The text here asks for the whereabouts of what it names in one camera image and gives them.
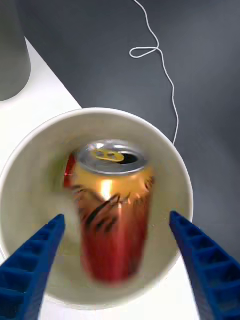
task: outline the aluminum can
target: aluminum can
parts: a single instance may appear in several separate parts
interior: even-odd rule
[[[92,278],[114,284],[139,270],[153,184],[147,157],[127,141],[95,141],[70,155],[64,186],[74,195],[82,262]]]

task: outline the white tabletop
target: white tabletop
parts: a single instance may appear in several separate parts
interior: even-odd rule
[[[0,102],[0,173],[15,147],[36,127],[62,113],[81,109],[36,50],[28,43],[31,76],[17,96]],[[41,320],[198,320],[188,275],[180,258],[168,277],[142,297],[122,306],[79,311],[44,301]]]

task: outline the dark gray carpet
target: dark gray carpet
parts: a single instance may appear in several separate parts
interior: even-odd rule
[[[172,77],[193,222],[240,261],[240,1],[141,0]],[[136,114],[170,139],[171,87],[131,0],[18,0],[28,40],[84,107]]]

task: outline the gray cylinder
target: gray cylinder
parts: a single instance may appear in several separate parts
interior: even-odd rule
[[[0,101],[27,84],[31,63],[14,0],[0,0]]]

